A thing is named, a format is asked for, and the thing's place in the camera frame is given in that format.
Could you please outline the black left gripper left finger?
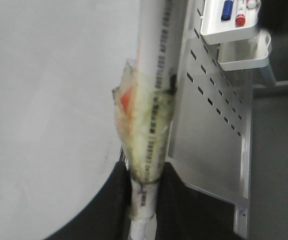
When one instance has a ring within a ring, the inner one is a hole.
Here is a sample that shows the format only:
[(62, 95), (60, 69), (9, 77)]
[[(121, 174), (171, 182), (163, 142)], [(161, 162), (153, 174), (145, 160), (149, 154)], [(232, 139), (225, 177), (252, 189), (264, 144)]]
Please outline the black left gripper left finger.
[(123, 162), (115, 164), (95, 197), (71, 221), (48, 236), (48, 240), (126, 240), (131, 202), (129, 172)]

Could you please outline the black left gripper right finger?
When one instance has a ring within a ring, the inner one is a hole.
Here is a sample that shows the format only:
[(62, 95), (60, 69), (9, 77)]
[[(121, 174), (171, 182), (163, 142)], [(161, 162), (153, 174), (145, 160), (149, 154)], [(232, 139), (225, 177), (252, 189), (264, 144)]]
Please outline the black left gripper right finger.
[(171, 163), (164, 165), (156, 208), (157, 240), (239, 240), (232, 204), (188, 188)]

